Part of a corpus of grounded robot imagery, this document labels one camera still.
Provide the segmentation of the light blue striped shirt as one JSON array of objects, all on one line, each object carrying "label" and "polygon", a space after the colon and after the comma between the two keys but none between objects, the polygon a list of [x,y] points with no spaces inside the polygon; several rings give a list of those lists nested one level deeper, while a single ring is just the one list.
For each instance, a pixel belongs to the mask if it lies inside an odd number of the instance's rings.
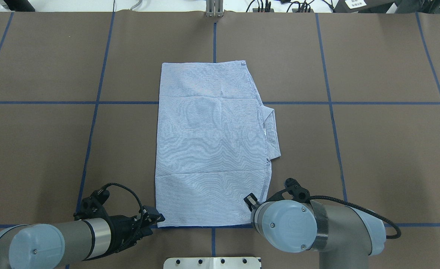
[{"label": "light blue striped shirt", "polygon": [[275,111],[244,60],[163,63],[156,145],[159,228],[245,225],[281,156]]}]

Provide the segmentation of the grey box with label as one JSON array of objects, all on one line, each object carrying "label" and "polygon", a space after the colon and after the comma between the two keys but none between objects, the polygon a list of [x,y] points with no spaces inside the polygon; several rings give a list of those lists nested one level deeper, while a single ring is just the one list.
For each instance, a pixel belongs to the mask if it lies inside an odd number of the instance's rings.
[{"label": "grey box with label", "polygon": [[334,13],[386,13],[394,0],[338,0]]}]

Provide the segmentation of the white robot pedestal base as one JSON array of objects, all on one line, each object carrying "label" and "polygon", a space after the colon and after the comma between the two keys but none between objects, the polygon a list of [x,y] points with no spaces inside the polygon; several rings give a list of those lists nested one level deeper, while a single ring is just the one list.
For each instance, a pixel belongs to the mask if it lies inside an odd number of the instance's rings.
[{"label": "white robot pedestal base", "polygon": [[172,257],[164,269],[261,269],[260,257]]}]

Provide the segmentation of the aluminium frame post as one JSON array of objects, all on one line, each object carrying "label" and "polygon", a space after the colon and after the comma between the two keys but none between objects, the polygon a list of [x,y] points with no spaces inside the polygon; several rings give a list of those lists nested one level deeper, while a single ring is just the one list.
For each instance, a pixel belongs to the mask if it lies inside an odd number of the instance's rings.
[{"label": "aluminium frame post", "polygon": [[223,17],[223,0],[206,0],[206,17]]}]

